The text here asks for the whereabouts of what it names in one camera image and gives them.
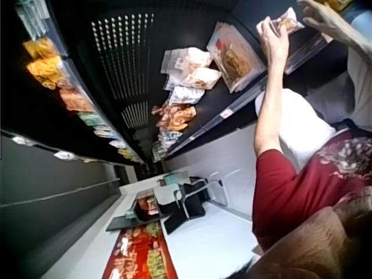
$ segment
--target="shelf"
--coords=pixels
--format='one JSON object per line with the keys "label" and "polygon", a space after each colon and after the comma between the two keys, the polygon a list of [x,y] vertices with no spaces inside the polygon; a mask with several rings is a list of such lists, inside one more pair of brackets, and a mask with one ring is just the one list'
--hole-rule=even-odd
{"label": "shelf", "polygon": [[[262,60],[263,54],[256,38],[233,17],[227,17],[225,22],[233,24],[235,28],[237,28]],[[230,93],[225,82],[221,78],[214,88],[212,88],[212,90],[207,90],[203,98],[195,105],[196,119],[191,122],[191,127],[187,127],[183,131],[183,136],[171,146],[167,155],[171,156],[178,152],[181,148],[204,135],[205,132],[213,129],[223,122],[225,118],[231,117],[231,115],[254,100],[264,89],[266,80],[266,72],[263,72],[242,91]]]}
{"label": "shelf", "polygon": [[[166,76],[160,74],[164,51],[186,47],[206,50],[216,22],[223,21],[235,3],[140,1],[135,5],[110,5],[85,1],[74,5],[73,1],[56,1],[53,10],[67,45],[75,50],[71,57],[93,99],[107,115],[111,113],[109,118],[115,127],[121,123],[123,128],[118,130],[126,130],[149,158],[159,120],[150,112],[155,105],[161,106],[169,94],[162,89]],[[190,131],[194,127],[200,129],[193,122]]]}
{"label": "shelf", "polygon": [[[251,5],[247,1],[240,0],[232,12],[232,15],[258,39],[256,31],[256,25],[258,22],[263,20],[266,16],[276,19],[289,7],[292,7],[295,10],[297,20],[304,24],[302,21],[304,18],[302,7],[297,4],[296,0],[263,0],[260,2],[260,5]],[[344,11],[341,12],[341,16],[348,23],[351,23],[351,21],[364,10],[362,4],[352,2]],[[296,69],[317,55],[328,44],[329,43],[317,30],[306,27],[306,25],[305,28],[290,35],[288,66],[285,73],[293,73]]]}
{"label": "shelf", "polygon": [[3,79],[2,129],[43,146],[105,162],[137,165],[117,153],[110,139],[97,137],[76,112],[66,109],[58,90],[43,87],[26,69],[33,61],[22,45],[30,39],[10,6],[11,40],[4,46],[7,77]]}

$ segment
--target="snack package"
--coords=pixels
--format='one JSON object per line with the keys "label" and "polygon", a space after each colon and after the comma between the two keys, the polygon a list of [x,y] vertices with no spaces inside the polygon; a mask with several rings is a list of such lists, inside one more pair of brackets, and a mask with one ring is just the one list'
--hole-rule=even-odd
{"label": "snack package", "polygon": [[78,112],[78,115],[87,126],[106,125],[104,120],[95,112]]}
{"label": "snack package", "polygon": [[207,46],[230,90],[237,92],[265,70],[255,51],[229,24],[218,22]]}
{"label": "snack package", "polygon": [[68,110],[77,110],[81,112],[94,111],[91,103],[75,89],[62,88],[59,90],[59,93]]}
{"label": "snack package", "polygon": [[112,145],[113,147],[116,147],[116,148],[126,148],[127,145],[125,143],[123,143],[122,141],[110,141],[109,142],[110,145]]}
{"label": "snack package", "polygon": [[199,67],[192,73],[188,74],[183,80],[169,75],[163,89],[172,90],[176,86],[183,86],[210,90],[220,77],[221,73],[219,71]]}
{"label": "snack package", "polygon": [[200,67],[188,74],[179,85],[210,90],[220,77],[219,71]]}
{"label": "snack package", "polygon": [[161,131],[181,131],[187,127],[186,122],[196,115],[196,110],[193,106],[187,107],[165,102],[161,108],[155,106],[152,109],[152,114],[161,115],[162,118],[156,124]]}
{"label": "snack package", "polygon": [[176,86],[169,93],[169,103],[197,103],[203,97],[205,90],[191,87]]}
{"label": "snack package", "polygon": [[198,48],[174,49],[165,51],[160,72],[182,80],[196,68],[208,67],[211,62],[210,54]]}
{"label": "snack package", "polygon": [[132,152],[130,152],[129,149],[127,148],[120,148],[117,150],[117,153],[123,155],[124,158],[126,159],[133,159],[134,158],[134,155],[132,154]]}
{"label": "snack package", "polygon": [[154,163],[163,159],[167,154],[167,148],[160,141],[155,141],[152,145],[152,156]]}
{"label": "snack package", "polygon": [[58,55],[58,51],[53,42],[47,37],[42,37],[36,41],[30,40],[24,42],[23,46],[35,60],[52,58]]}
{"label": "snack package", "polygon": [[57,83],[65,79],[58,68],[60,63],[61,63],[60,56],[40,59],[28,64],[27,70],[44,87],[54,90],[56,89]]}
{"label": "snack package", "polygon": [[318,3],[328,3],[336,12],[343,11],[353,0],[315,0]]}
{"label": "snack package", "polygon": [[305,28],[301,22],[297,21],[296,13],[293,8],[289,8],[278,19],[272,20],[270,25],[278,37],[280,36],[280,28],[282,25],[285,25],[287,28],[288,35]]}
{"label": "snack package", "polygon": [[160,132],[158,135],[158,139],[159,139],[159,142],[162,144],[162,146],[168,149],[173,144],[176,143],[176,141],[178,140],[180,136],[182,136],[182,133],[180,132],[167,131],[167,132]]}
{"label": "snack package", "polygon": [[101,138],[116,138],[113,131],[94,130],[94,133]]}

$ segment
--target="red banner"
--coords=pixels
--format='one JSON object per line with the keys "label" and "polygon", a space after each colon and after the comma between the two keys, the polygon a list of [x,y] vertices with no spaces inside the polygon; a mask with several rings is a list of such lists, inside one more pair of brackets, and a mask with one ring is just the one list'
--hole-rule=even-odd
{"label": "red banner", "polygon": [[160,223],[121,231],[102,279],[177,279]]}

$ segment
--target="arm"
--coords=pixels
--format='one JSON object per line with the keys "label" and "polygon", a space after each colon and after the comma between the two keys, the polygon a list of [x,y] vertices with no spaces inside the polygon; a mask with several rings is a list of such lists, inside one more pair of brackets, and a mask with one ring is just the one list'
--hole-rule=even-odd
{"label": "arm", "polygon": [[278,38],[271,30],[269,21],[270,18],[267,17],[257,25],[269,64],[269,78],[255,131],[254,146],[257,157],[269,149],[282,152],[279,142],[281,91],[289,42],[286,28],[282,26],[281,37]]}
{"label": "arm", "polygon": [[298,0],[298,3],[304,6],[303,13],[306,17],[303,22],[351,47],[368,65],[372,65],[372,44],[327,3],[322,5],[313,0]]}

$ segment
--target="floral pattern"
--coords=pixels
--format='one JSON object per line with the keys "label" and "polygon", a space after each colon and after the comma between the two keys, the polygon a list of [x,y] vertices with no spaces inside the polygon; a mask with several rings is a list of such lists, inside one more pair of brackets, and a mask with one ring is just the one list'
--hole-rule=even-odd
{"label": "floral pattern", "polygon": [[330,175],[339,178],[372,178],[372,138],[346,139],[321,148],[317,154],[321,164],[333,163],[337,171]]}

